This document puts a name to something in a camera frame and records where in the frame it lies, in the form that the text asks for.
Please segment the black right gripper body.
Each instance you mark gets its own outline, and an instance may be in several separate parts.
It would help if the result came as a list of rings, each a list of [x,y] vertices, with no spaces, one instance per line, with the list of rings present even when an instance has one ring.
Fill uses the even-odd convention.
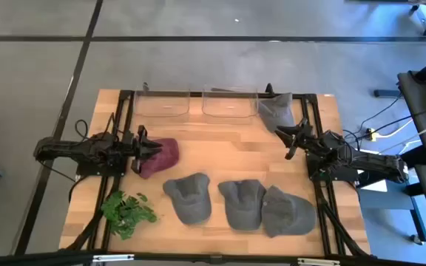
[[[290,160],[296,153],[297,148],[305,149],[305,142],[313,138],[312,130],[313,126],[310,125],[307,118],[303,118],[297,125],[300,131],[294,135],[294,145],[288,148],[288,152],[285,159]]]

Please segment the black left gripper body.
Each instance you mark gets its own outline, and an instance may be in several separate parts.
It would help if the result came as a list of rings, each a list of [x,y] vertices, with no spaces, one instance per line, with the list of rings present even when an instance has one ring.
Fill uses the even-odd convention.
[[[138,127],[138,136],[136,137],[129,129],[124,132],[123,142],[127,144],[126,150],[130,157],[134,157],[132,160],[131,169],[136,173],[140,174],[142,171],[143,164],[147,161],[147,150],[144,146],[146,140],[147,130],[144,125]]]

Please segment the maroon baseball cap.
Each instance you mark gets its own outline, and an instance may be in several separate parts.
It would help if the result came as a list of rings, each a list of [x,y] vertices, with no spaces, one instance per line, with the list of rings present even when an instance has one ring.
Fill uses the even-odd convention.
[[[175,166],[180,157],[176,139],[161,138],[155,142],[162,145],[161,151],[141,165],[139,175],[143,179],[149,179],[153,174]]]

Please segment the grey baseball cap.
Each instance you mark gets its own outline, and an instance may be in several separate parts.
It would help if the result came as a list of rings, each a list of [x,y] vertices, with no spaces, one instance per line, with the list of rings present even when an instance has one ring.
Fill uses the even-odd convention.
[[[293,95],[286,93],[274,98],[262,99],[258,103],[258,113],[266,129],[273,133],[278,126],[294,126],[291,111]]]
[[[315,207],[306,199],[271,186],[263,197],[262,224],[266,235],[300,236],[310,233],[317,223]]]
[[[237,180],[218,184],[225,201],[229,226],[236,231],[255,231],[262,222],[262,204],[266,188],[259,180]]]
[[[163,184],[164,193],[171,199],[175,213],[184,225],[197,225],[211,216],[209,183],[209,177],[198,172]]]

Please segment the clear plastic bin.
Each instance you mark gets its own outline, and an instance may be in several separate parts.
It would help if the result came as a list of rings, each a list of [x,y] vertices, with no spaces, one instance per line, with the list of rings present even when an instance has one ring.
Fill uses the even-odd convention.
[[[247,118],[257,114],[258,91],[250,86],[204,86],[202,111],[212,117]]]
[[[135,91],[135,114],[144,117],[177,117],[189,112],[190,91],[158,90],[145,86]]]

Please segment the green artificial plant sprig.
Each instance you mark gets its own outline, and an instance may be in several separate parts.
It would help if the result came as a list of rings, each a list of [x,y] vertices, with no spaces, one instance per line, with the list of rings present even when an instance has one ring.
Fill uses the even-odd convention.
[[[126,195],[124,191],[116,191],[102,204],[101,210],[111,224],[109,232],[122,240],[132,237],[138,223],[154,223],[158,220],[150,208],[148,197],[142,193],[132,196]]]

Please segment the black floor foot bar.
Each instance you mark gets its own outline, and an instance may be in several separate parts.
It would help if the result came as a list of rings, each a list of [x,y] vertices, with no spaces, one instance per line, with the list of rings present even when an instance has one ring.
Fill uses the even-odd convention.
[[[394,89],[375,89],[373,95],[376,98],[400,98],[401,92]]]

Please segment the black overhead rig crossbar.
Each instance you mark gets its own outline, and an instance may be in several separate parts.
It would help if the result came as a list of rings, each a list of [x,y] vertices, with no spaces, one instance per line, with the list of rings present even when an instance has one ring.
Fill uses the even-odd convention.
[[[330,259],[340,261],[341,266],[426,266],[423,263],[378,259],[372,256],[241,256],[221,254],[175,254],[175,253],[106,253],[104,250],[59,250],[49,253],[0,256],[0,266],[73,266],[93,263],[98,254],[134,254],[133,261],[204,262],[210,265],[225,263],[267,263],[297,266],[298,258]]]

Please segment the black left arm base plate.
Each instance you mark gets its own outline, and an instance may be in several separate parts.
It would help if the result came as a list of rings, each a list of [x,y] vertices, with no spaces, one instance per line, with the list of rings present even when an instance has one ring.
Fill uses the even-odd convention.
[[[125,143],[89,144],[75,159],[78,163],[76,174],[81,176],[123,174],[129,150],[129,145]]]

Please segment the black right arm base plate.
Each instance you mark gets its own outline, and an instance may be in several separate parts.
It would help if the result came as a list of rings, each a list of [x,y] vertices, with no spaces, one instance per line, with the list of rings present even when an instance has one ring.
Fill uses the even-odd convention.
[[[353,168],[336,166],[331,170],[320,169],[322,159],[315,154],[308,153],[306,156],[308,177],[311,181],[349,181],[354,182],[359,178],[358,171]]]

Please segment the black aluminium table frame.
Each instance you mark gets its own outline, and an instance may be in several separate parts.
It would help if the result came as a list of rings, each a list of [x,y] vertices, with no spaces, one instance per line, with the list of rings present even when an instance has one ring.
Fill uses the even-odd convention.
[[[258,116],[212,117],[203,113],[202,103],[201,96],[190,97],[189,112],[177,117],[134,115],[133,126],[144,125],[149,138],[176,139],[180,159],[176,166],[149,179],[133,171],[122,176],[119,188],[128,195],[145,194],[158,220],[140,223],[127,240],[107,232],[101,223],[94,247],[130,253],[323,256],[323,245],[328,242],[331,251],[336,252],[336,234],[328,219],[317,220],[310,233],[300,236],[270,238],[263,229],[239,232],[230,228],[224,198],[217,188],[223,181],[256,179],[265,187],[277,186],[310,202],[316,199],[316,186],[309,180],[304,151],[285,159],[282,141],[266,130]],[[212,213],[202,224],[184,225],[163,184],[197,172],[210,179]]]

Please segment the silver crossbar bracket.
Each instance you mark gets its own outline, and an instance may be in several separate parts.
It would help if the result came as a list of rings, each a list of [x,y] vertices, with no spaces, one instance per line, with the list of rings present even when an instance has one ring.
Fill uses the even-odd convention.
[[[134,254],[98,254],[92,257],[93,263],[105,263],[105,262],[124,262],[132,261],[135,259]]]
[[[298,258],[297,266],[341,266],[340,261],[316,258]]]

